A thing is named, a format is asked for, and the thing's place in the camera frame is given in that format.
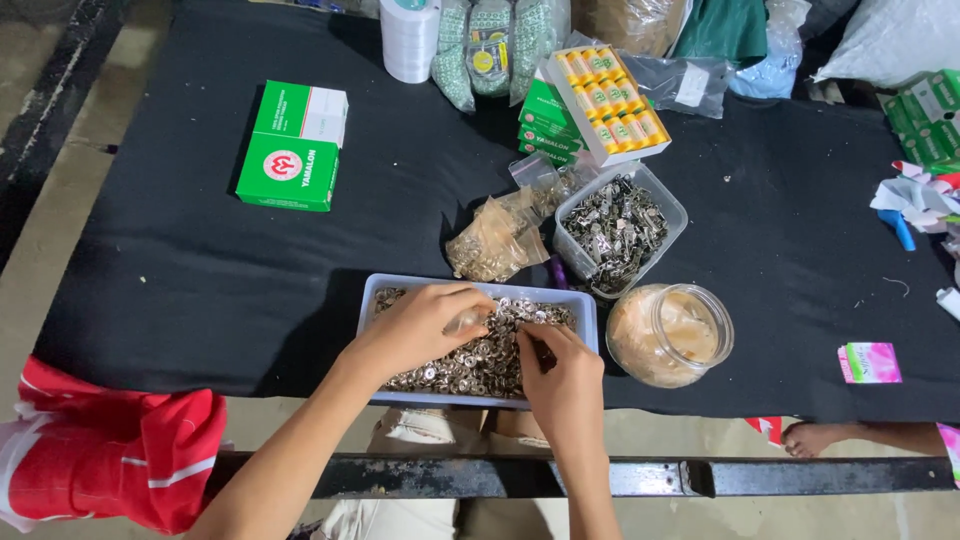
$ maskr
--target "hand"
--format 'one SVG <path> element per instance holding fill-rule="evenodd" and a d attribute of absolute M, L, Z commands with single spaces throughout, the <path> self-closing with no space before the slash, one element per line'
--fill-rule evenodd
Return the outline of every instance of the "hand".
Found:
<path fill-rule="evenodd" d="M 380 313 L 344 349 L 336 364 L 371 378 L 379 386 L 397 373 L 418 368 L 475 337 L 487 335 L 482 324 L 464 326 L 454 335 L 444 334 L 447 323 L 470 308 L 483 315 L 482 321 L 496 309 L 496 302 L 468 282 L 427 285 L 410 291 Z"/>
<path fill-rule="evenodd" d="M 543 373 L 531 337 L 557 358 Z M 603 443 L 603 359 L 563 325 L 524 323 L 516 333 L 523 393 L 554 454 L 571 459 L 606 457 Z"/>

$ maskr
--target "plastic tray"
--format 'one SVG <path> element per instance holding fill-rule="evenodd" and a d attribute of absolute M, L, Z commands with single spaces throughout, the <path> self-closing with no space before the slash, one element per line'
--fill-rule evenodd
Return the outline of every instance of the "plastic tray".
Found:
<path fill-rule="evenodd" d="M 590 276 L 597 272 L 597 263 L 580 247 L 580 244 L 573 239 L 573 236 L 564 229 L 563 220 L 570 214 L 570 211 L 573 210 L 574 207 L 604 185 L 609 184 L 616 175 L 631 171 L 635 171 L 631 182 L 649 191 L 650 197 L 660 208 L 660 213 L 662 213 L 663 218 L 666 219 L 667 235 L 663 240 L 663 244 L 660 245 L 660 248 L 647 259 L 647 262 L 643 266 L 640 266 L 636 277 L 633 278 L 623 290 L 615 294 L 607 294 L 595 288 L 592 289 L 597 296 L 610 300 L 623 296 L 624 293 L 636 285 L 636 282 L 640 281 L 640 278 L 642 278 L 644 274 L 653 268 L 654 264 L 657 264 L 657 261 L 663 256 L 663 252 L 665 252 L 670 245 L 673 244 L 673 241 L 677 239 L 677 236 L 686 229 L 686 210 L 684 210 L 680 202 L 667 191 L 666 187 L 660 183 L 660 180 L 650 172 L 650 169 L 639 162 L 623 163 L 611 167 L 593 179 L 586 187 L 577 191 L 557 208 L 557 230 L 553 233 L 553 247 L 557 250 L 557 253 L 564 258 L 564 261 L 570 269 L 573 270 L 573 273 L 581 280 L 587 281 Z"/>
<path fill-rule="evenodd" d="M 367 278 L 363 291 L 363 305 L 360 308 L 360 322 L 357 335 L 373 321 L 373 294 L 383 287 L 412 288 L 430 283 L 453 283 L 451 280 L 398 276 L 395 274 L 373 274 Z M 507 296 L 531 302 L 562 304 L 573 310 L 577 317 L 577 335 L 595 353 L 597 348 L 597 306 L 587 293 L 571 290 L 541 289 L 536 287 L 518 287 L 498 283 L 474 283 L 483 292 L 491 296 Z M 481 396 L 461 396 L 455 394 L 433 394 L 428 392 L 377 392 L 375 401 L 402 402 L 417 404 L 476 405 L 484 407 L 530 408 L 530 403 L 522 399 L 489 398 Z"/>

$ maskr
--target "concrete floor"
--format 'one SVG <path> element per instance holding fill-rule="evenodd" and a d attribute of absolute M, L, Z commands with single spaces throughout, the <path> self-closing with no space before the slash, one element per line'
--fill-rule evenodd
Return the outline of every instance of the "concrete floor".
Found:
<path fill-rule="evenodd" d="M 15 382 L 32 350 L 63 269 L 112 161 L 85 142 L 119 143 L 140 99 L 151 60 L 163 42 L 169 0 L 133 2 L 100 78 L 50 174 L 10 263 L 0 276 L 0 421 L 14 416 Z M 36 74 L 60 30 L 0 22 L 0 134 L 20 111 Z M 225 438 L 238 449 L 257 448 L 286 420 L 300 400 L 228 399 Z M 362 452 L 382 407 L 368 407 L 339 450 Z M 665 417 L 638 410 L 612 410 L 605 418 L 606 443 L 614 455 L 779 456 L 742 420 Z M 868 443 L 836 445 L 827 456 L 905 454 Z M 325 515 L 330 502 L 312 502 L 303 519 Z M 960 530 L 960 492 L 807 498 L 617 500 L 625 536 L 686 540 L 934 540 Z M 0 540 L 14 538 L 0 525 Z M 44 524 L 34 538 L 74 540 L 156 535 L 126 519 Z"/>

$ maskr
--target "leg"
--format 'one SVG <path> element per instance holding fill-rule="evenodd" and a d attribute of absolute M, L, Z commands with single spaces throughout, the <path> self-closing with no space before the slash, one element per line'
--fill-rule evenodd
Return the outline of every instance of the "leg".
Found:
<path fill-rule="evenodd" d="M 798 422 L 783 431 L 786 450 L 794 457 L 817 457 L 833 443 L 860 439 L 927 455 L 947 455 L 933 423 L 862 422 L 813 424 Z"/>
<path fill-rule="evenodd" d="M 529 412 L 499 411 L 491 454 L 550 454 Z M 570 537 L 566 499 L 478 499 L 466 510 L 461 540 L 541 540 Z"/>
<path fill-rule="evenodd" d="M 390 409 L 376 423 L 367 452 L 467 454 L 483 452 L 482 411 Z M 453 540 L 457 502 L 436 500 L 340 501 L 314 540 Z"/>

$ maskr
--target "yamalon logo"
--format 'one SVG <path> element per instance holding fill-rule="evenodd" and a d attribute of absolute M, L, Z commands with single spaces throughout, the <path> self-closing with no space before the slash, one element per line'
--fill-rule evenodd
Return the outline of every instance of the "yamalon logo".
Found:
<path fill-rule="evenodd" d="M 281 182 L 295 178 L 303 169 L 300 156 L 289 150 L 277 150 L 263 160 L 263 172 Z"/>

